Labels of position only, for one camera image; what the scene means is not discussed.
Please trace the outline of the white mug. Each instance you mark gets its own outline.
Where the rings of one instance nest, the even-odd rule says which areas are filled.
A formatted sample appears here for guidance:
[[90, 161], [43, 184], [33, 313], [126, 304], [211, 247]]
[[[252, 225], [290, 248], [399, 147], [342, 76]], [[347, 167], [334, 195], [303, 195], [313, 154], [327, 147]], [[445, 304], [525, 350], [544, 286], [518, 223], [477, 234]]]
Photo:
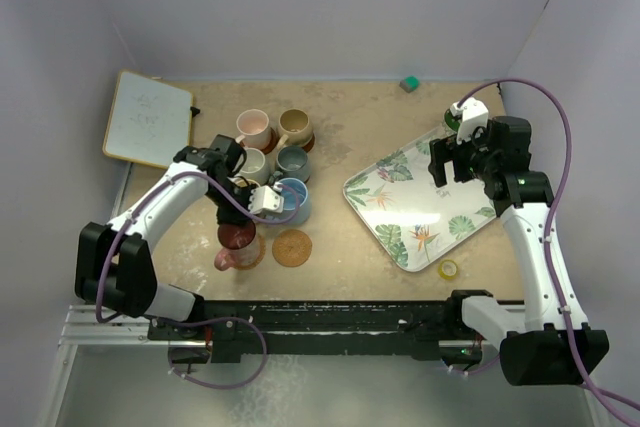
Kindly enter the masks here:
[[257, 182], [259, 185], [266, 185], [271, 177], [272, 169], [265, 154], [255, 148], [245, 148], [246, 161], [239, 171], [239, 175]]

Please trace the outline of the red patterned mug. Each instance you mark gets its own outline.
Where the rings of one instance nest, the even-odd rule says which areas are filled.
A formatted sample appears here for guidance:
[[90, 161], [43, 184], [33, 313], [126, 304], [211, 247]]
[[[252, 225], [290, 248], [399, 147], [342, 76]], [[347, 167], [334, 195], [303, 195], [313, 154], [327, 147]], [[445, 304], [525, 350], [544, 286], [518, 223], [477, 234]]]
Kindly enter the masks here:
[[214, 258], [215, 268], [220, 271], [236, 268], [248, 253], [246, 248], [257, 234], [256, 226], [252, 221], [242, 226], [232, 224], [219, 226], [217, 237], [221, 249]]

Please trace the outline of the light blue mug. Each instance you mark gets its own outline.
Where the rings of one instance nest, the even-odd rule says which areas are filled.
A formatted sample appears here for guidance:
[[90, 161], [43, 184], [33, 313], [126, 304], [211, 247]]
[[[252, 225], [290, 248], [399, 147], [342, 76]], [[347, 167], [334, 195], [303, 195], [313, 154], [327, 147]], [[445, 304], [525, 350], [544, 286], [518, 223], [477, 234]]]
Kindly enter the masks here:
[[275, 182], [272, 189], [283, 199], [281, 212], [264, 212], [262, 217], [268, 221], [289, 226], [305, 223], [312, 212], [312, 201], [304, 182], [296, 178], [283, 178]]

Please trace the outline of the cream mug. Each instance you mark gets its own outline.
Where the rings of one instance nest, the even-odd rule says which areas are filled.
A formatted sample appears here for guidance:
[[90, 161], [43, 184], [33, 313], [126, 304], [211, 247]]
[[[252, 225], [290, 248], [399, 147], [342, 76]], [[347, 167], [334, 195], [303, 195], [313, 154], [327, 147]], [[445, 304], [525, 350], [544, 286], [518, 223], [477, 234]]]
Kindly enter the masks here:
[[246, 179], [242, 176], [238, 176], [233, 178], [233, 182], [236, 186], [240, 188], [248, 188], [248, 189], [257, 189], [260, 187], [260, 184], [252, 179]]

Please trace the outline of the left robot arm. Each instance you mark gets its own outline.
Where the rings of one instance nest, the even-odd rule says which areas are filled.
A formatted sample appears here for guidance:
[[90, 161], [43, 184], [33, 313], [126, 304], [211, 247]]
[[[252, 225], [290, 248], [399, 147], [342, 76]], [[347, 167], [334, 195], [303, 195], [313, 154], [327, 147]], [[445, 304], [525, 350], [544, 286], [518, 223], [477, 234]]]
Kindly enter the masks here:
[[247, 215], [251, 190], [232, 180], [247, 159], [240, 143], [224, 135], [216, 136], [207, 148], [187, 146], [174, 156], [161, 180], [127, 211], [104, 224], [90, 222], [81, 230], [75, 293], [94, 304], [98, 322], [120, 315], [163, 318], [184, 339], [202, 334], [203, 298], [160, 282], [152, 252], [201, 198], [215, 204], [219, 233], [239, 234], [251, 228]]

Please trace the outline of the woven rattan coaster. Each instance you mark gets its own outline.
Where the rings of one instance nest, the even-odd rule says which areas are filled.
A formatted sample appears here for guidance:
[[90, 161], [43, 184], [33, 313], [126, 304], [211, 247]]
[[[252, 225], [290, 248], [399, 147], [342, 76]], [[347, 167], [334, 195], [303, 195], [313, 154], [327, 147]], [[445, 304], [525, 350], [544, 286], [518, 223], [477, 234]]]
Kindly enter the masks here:
[[311, 256], [313, 244], [311, 238], [297, 229], [281, 232], [273, 241], [272, 255], [277, 263], [284, 267], [299, 267]]
[[239, 270], [251, 270], [262, 262], [266, 251], [266, 241], [264, 237], [261, 234], [257, 234], [246, 250], [248, 253], [236, 266]]

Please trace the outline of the tan ceramic mug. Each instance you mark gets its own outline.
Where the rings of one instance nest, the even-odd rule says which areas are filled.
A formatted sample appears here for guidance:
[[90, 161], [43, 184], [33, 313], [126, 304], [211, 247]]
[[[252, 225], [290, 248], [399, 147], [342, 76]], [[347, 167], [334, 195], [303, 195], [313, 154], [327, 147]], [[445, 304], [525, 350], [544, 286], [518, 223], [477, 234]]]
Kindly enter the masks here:
[[279, 117], [277, 129], [279, 134], [278, 149], [287, 145], [303, 147], [313, 137], [311, 120], [307, 113], [299, 109], [284, 111]]

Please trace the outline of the brown ringed wood coaster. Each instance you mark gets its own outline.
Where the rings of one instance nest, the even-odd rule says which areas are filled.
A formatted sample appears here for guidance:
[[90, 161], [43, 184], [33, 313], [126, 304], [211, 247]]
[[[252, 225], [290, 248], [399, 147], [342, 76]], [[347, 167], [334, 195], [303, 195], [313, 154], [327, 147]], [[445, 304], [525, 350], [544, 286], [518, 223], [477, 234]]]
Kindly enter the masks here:
[[315, 140], [316, 140], [315, 135], [312, 135], [312, 136], [311, 136], [311, 138], [310, 138], [310, 140], [309, 140], [306, 144], [304, 144], [304, 145], [302, 146], [302, 149], [303, 149], [305, 152], [310, 152], [310, 151], [313, 149], [314, 145], [315, 145]]

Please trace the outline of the green cup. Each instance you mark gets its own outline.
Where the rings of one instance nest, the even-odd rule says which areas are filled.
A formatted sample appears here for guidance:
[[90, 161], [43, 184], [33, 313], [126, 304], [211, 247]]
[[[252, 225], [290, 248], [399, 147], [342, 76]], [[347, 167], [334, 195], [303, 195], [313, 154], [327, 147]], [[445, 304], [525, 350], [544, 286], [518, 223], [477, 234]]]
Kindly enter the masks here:
[[450, 110], [445, 111], [444, 126], [450, 135], [456, 135], [458, 133], [461, 120], [461, 115], [453, 115]]

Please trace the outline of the grey blue mug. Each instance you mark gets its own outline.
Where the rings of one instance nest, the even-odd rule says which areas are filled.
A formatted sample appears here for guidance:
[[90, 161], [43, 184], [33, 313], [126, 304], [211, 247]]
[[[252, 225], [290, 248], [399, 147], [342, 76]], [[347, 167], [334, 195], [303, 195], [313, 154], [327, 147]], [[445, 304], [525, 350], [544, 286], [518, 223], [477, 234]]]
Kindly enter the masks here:
[[306, 183], [310, 176], [311, 161], [306, 151], [299, 146], [286, 146], [278, 152], [274, 171], [267, 184], [273, 185], [285, 178], [294, 178]]

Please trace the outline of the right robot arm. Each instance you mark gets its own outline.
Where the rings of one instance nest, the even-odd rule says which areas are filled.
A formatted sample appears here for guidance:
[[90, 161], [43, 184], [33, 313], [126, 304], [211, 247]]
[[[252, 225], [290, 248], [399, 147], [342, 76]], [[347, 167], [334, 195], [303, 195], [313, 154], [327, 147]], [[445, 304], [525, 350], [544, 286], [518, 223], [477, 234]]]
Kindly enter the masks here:
[[580, 385], [609, 350], [605, 331], [594, 330], [579, 305], [558, 245], [556, 202], [546, 174], [530, 170], [531, 125], [499, 116], [472, 129], [429, 143], [429, 173], [436, 186], [478, 179], [516, 255], [524, 282], [523, 316], [510, 313], [485, 291], [455, 291], [445, 313], [456, 338], [474, 331], [499, 351], [504, 377], [514, 386]]

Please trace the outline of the pink mug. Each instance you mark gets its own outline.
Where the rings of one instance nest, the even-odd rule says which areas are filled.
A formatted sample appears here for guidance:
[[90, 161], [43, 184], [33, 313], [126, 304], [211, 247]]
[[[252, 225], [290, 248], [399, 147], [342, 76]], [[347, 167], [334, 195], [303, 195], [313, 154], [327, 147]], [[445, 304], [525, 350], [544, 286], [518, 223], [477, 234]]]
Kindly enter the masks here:
[[242, 112], [236, 119], [239, 135], [235, 141], [244, 147], [264, 151], [271, 142], [271, 126], [268, 115], [259, 109]]

